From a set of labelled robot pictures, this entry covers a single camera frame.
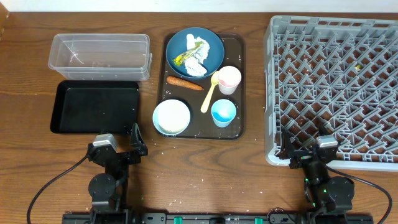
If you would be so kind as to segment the light blue rice bowl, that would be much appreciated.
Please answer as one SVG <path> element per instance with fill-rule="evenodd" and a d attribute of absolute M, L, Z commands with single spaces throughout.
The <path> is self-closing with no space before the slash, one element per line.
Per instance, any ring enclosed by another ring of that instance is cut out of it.
<path fill-rule="evenodd" d="M 161 134 L 173 136 L 182 133 L 190 123 L 190 110 L 180 100 L 165 100 L 156 106 L 152 121 Z"/>

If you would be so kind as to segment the light blue plastic cup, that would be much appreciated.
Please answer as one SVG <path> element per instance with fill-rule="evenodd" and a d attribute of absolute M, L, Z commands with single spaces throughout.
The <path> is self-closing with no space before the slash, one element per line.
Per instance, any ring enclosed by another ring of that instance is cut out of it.
<path fill-rule="evenodd" d="M 236 116 L 235 104 L 227 99 L 217 100 L 211 107 L 211 115 L 217 127 L 225 128 Z"/>

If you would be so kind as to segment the pink plastic cup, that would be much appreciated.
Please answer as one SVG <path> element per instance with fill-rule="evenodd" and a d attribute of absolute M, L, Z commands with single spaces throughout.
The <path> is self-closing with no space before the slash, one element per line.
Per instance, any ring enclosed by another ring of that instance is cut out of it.
<path fill-rule="evenodd" d="M 242 79 L 241 72 L 234 66 L 225 66 L 218 72 L 220 92 L 224 95 L 231 95 L 235 92 Z"/>

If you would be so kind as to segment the yellow green snack wrapper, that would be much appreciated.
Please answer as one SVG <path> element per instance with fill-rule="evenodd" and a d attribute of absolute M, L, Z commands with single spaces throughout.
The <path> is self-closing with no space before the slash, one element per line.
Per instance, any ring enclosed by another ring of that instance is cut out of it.
<path fill-rule="evenodd" d="M 178 55 L 176 58 L 173 59 L 174 64 L 178 67 L 184 64 L 184 62 L 187 59 L 196 54 L 196 52 L 202 47 L 202 45 L 203 45 L 202 41 L 195 42 L 194 48 L 181 53 L 180 55 Z"/>

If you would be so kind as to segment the white tissue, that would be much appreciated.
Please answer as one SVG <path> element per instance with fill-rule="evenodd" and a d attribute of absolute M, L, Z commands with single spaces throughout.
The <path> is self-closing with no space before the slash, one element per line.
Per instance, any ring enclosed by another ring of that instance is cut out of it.
<path fill-rule="evenodd" d="M 203 77 L 207 72 L 204 62 L 210 51 L 209 43 L 201 37 L 187 34 L 187 50 L 193 52 L 193 55 L 184 61 L 187 73 L 192 77 Z"/>

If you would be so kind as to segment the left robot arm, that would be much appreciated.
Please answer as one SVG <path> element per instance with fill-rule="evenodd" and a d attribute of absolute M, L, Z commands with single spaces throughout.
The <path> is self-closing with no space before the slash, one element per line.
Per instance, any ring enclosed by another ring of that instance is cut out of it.
<path fill-rule="evenodd" d="M 88 145 L 88 160 L 105 171 L 94 176 L 88 191 L 92 198 L 93 223 L 134 223 L 137 217 L 127 205 L 129 166 L 139 164 L 148 155 L 138 124 L 133 124 L 130 151 L 117 152 L 117 142 L 112 134 L 100 134 Z"/>

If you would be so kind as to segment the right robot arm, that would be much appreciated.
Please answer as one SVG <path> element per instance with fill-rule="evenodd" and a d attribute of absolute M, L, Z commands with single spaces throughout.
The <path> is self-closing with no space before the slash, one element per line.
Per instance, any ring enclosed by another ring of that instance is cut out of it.
<path fill-rule="evenodd" d="M 305 196 L 314 206 L 307 212 L 307 223 L 337 220 L 347 223 L 345 213 L 352 209 L 354 183 L 347 177 L 331 177 L 326 165 L 336 159 L 340 145 L 325 128 L 320 128 L 320 135 L 309 150 L 296 150 L 290 142 L 287 131 L 281 130 L 282 143 L 279 157 L 290 161 L 290 169 L 302 169 L 305 175 Z"/>

